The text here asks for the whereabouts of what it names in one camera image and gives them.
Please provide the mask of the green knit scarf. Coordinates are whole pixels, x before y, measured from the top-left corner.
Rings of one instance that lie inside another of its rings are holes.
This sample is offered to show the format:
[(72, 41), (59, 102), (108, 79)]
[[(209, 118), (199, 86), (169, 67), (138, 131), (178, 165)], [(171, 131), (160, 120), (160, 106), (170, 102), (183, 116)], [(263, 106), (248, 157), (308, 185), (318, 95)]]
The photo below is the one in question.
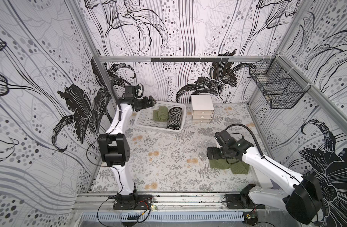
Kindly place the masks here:
[(158, 110), (153, 111), (153, 120), (156, 122), (167, 122), (169, 119), (169, 110), (165, 106), (160, 106)]
[(230, 169), (233, 174), (245, 174), (247, 175), (249, 173), (250, 165), (234, 159), (233, 161), (229, 161), (229, 163), (226, 160), (209, 160), (209, 165), (211, 169), (220, 169), (220, 170), (226, 170)]

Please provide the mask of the white plastic perforated basket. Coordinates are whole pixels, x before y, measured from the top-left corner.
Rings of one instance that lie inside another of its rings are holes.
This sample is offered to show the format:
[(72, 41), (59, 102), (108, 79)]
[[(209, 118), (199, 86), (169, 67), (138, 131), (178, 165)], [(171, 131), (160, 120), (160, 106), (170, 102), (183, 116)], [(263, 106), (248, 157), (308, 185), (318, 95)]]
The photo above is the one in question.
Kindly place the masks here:
[(138, 112), (134, 125), (144, 130), (179, 133), (183, 130), (186, 105), (158, 101)]

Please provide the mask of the black white patterned knit scarf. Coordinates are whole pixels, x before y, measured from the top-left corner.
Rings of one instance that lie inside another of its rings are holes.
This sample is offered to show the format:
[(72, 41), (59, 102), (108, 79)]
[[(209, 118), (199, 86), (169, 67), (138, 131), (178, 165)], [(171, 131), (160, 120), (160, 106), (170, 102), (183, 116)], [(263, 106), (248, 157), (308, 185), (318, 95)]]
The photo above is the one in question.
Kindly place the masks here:
[(167, 129), (180, 130), (182, 124), (183, 110), (181, 107), (173, 107), (168, 111)]

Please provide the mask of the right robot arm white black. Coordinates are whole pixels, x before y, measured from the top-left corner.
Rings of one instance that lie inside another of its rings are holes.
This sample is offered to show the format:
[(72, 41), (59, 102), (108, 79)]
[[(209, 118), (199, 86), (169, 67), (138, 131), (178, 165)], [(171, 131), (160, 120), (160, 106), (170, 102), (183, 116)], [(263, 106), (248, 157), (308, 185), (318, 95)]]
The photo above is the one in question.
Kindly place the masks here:
[(279, 186), (279, 189), (263, 188), (255, 184), (246, 186), (240, 193), (244, 205), (265, 205), (285, 210), (302, 224), (319, 220), (323, 195), (316, 177), (292, 171), (264, 155), (257, 148), (257, 141), (250, 143), (244, 137), (236, 140), (226, 130), (216, 133), (214, 138), (217, 145), (207, 149), (208, 159), (236, 159), (253, 167)]

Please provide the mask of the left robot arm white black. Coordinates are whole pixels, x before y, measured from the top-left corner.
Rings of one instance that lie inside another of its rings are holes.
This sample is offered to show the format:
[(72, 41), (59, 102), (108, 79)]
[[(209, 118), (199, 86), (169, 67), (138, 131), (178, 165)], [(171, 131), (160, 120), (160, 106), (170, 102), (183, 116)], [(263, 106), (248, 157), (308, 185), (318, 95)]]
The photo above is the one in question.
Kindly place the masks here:
[(144, 86), (127, 85), (122, 97), (117, 98), (117, 110), (111, 126), (105, 134), (98, 136), (98, 145), (102, 162), (106, 163), (114, 174), (118, 184), (118, 193), (113, 196), (115, 210), (148, 210), (150, 195), (139, 196), (136, 185), (130, 175), (128, 161), (131, 149), (125, 132), (129, 119), (134, 111), (141, 111), (153, 107), (156, 100), (143, 96)]

